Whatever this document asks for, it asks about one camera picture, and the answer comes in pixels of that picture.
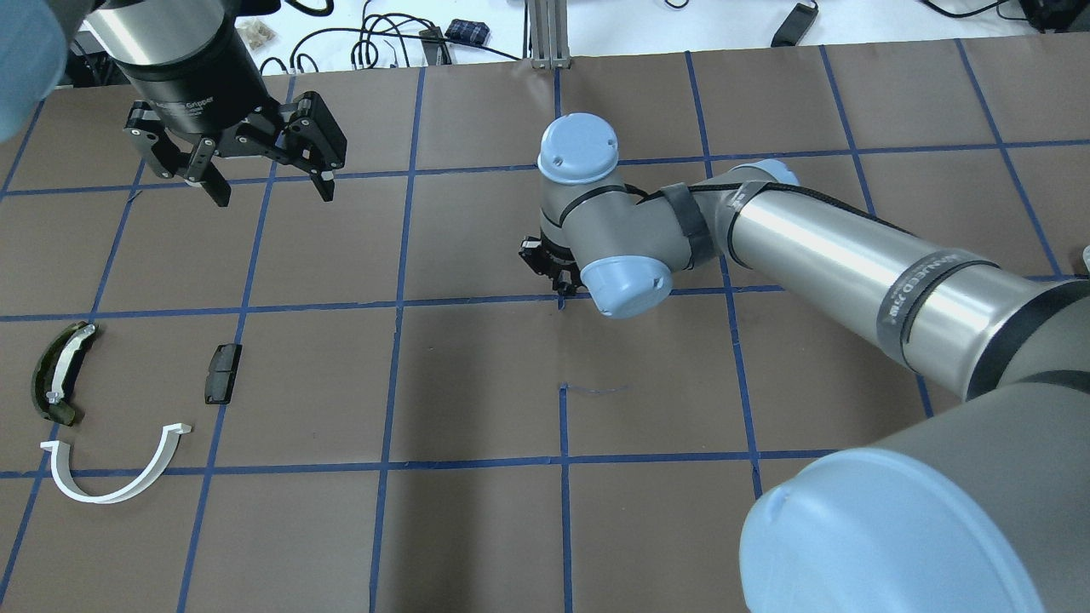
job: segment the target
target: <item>white floor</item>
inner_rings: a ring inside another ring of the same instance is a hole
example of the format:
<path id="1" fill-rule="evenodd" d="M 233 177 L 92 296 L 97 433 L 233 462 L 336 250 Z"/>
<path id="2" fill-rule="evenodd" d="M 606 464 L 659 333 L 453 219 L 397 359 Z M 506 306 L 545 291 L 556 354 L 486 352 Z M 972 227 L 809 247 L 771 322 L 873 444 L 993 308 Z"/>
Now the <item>white floor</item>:
<path id="1" fill-rule="evenodd" d="M 303 0 L 319 7 L 323 0 Z M 325 27 L 360 27 L 363 0 L 335 0 L 328 17 L 311 17 L 284 5 L 262 17 L 277 38 L 254 52 L 261 63 L 276 56 L 286 63 L 292 47 L 306 34 Z M 995 11 L 953 20 L 925 8 L 918 0 L 819 0 L 821 11 L 803 45 L 928 40 L 1036 34 L 1025 22 L 1000 19 Z M 965 12 L 991 0 L 935 0 L 949 11 Z M 796 0 L 690 0 L 681 10 L 663 0 L 568 0 L 569 45 L 572 56 L 618 56 L 767 47 Z M 1020 16 L 1016 1 L 1004 14 Z M 370 13 L 401 12 L 426 17 L 446 29 L 452 19 L 483 21 L 492 28 L 487 46 L 514 56 L 522 52 L 522 0 L 373 0 Z M 403 32 L 415 34 L 410 26 Z M 349 49 L 353 33 L 320 34 L 303 45 L 322 71 L 351 70 Z M 393 63 L 389 46 L 376 37 L 379 65 Z M 397 39 L 398 64 L 404 65 Z M 424 63 L 419 41 L 407 41 L 411 65 Z M 485 51 L 455 48 L 456 63 L 502 60 Z M 266 74 L 278 69 L 269 67 Z"/>

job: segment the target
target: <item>white curved handle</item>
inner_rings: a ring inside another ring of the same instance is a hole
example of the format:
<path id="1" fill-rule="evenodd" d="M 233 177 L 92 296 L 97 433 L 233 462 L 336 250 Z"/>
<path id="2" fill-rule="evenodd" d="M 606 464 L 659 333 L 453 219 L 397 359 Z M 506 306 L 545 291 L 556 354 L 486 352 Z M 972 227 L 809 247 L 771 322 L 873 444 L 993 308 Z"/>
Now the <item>white curved handle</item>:
<path id="1" fill-rule="evenodd" d="M 72 446 L 63 441 L 46 441 L 41 448 L 50 453 L 49 469 L 53 473 L 53 483 L 65 496 L 73 501 L 92 504 L 114 504 L 135 496 L 146 490 L 156 479 L 162 474 L 174 457 L 174 449 L 178 448 L 178 438 L 193 429 L 184 423 L 172 423 L 162 426 L 162 436 L 159 437 L 159 448 L 152 456 L 150 464 L 136 479 L 121 488 L 112 494 L 92 496 L 80 489 L 72 479 L 72 470 L 69 468 L 69 453 Z"/>

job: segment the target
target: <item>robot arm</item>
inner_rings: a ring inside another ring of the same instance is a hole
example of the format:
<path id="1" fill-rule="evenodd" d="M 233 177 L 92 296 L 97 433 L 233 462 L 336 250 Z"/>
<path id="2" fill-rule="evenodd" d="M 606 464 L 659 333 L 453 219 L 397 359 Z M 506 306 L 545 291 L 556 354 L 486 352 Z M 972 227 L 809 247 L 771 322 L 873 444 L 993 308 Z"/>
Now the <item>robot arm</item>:
<path id="1" fill-rule="evenodd" d="M 240 11 L 268 12 L 278 2 L 0 1 L 17 4 L 4 7 L 21 17 L 9 22 L 13 28 L 49 35 L 50 49 L 39 53 L 40 61 L 56 60 L 57 65 L 28 72 L 25 80 L 34 80 L 29 86 L 4 87 L 0 136 L 14 132 L 56 83 L 68 40 L 86 16 L 102 47 L 145 98 L 133 105 L 124 130 L 157 176 L 180 175 L 204 188 L 217 205 L 227 206 L 231 188 L 211 158 L 259 155 L 305 171 L 322 199 L 332 200 L 334 171 L 344 166 L 348 148 L 343 132 L 315 92 L 287 105 L 272 99 L 234 29 Z M 26 48 L 40 44 L 2 49 L 0 62 L 16 65 Z M 192 145 L 191 151 L 179 148 L 168 131 Z"/>
<path id="2" fill-rule="evenodd" d="M 609 317 L 720 253 L 764 273 L 961 407 L 766 492 L 740 567 L 754 613 L 1074 611 L 1090 602 L 1090 281 L 1034 283 L 743 165 L 637 203 L 590 115 L 542 140 L 521 255 Z"/>

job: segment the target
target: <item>dark green curved object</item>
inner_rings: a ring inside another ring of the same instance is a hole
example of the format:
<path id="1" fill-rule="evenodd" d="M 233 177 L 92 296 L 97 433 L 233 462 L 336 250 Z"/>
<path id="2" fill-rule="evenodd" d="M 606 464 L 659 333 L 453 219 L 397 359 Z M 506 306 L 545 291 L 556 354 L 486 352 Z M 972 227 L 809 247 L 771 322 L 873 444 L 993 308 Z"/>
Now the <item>dark green curved object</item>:
<path id="1" fill-rule="evenodd" d="M 64 328 L 49 347 L 46 352 L 41 354 L 41 359 L 38 360 L 37 366 L 34 369 L 34 377 L 32 382 L 32 395 L 34 396 L 34 407 L 38 410 L 38 414 L 44 419 L 49 421 L 56 421 L 61 425 L 72 425 L 73 423 L 80 421 L 83 418 L 83 411 L 69 405 L 64 399 L 60 399 L 56 404 L 49 401 L 46 394 L 49 392 L 50 385 L 52 384 L 53 373 L 57 371 L 57 361 L 61 357 L 61 351 L 64 350 L 64 346 L 68 341 L 75 336 L 77 332 L 83 329 L 87 325 L 87 322 L 80 322 L 72 324 Z M 86 350 L 86 345 L 81 347 L 78 351 Z M 72 374 L 71 371 L 65 377 L 65 387 L 71 388 L 72 382 L 69 381 Z"/>

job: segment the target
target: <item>light blue cap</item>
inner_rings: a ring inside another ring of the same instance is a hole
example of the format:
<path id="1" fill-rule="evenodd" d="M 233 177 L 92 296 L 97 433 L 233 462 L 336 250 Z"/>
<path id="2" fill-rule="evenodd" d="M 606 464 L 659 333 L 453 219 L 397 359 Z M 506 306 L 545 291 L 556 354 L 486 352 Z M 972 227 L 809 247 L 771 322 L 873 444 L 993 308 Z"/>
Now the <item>light blue cap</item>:
<path id="1" fill-rule="evenodd" d="M 0 141 L 19 132 L 64 73 L 64 33 L 44 0 L 0 0 Z"/>
<path id="2" fill-rule="evenodd" d="M 826 456 L 765 492 L 746 518 L 739 562 L 753 613 L 1044 613 L 976 501 L 887 449 Z"/>
<path id="3" fill-rule="evenodd" d="M 614 320 L 634 317 L 670 295 L 670 269 L 654 257 L 615 255 L 591 262 L 580 276 L 598 311 Z"/>
<path id="4" fill-rule="evenodd" d="M 735 168 L 756 168 L 772 175 L 772 178 L 777 183 L 786 183 L 788 185 L 799 184 L 799 178 L 795 176 L 795 172 L 791 172 L 791 169 L 778 159 L 762 159 L 761 161 L 740 164 Z"/>
<path id="5" fill-rule="evenodd" d="M 542 135 L 537 168 L 564 185 L 593 183 L 617 167 L 617 133 L 596 115 L 573 112 L 549 124 Z"/>

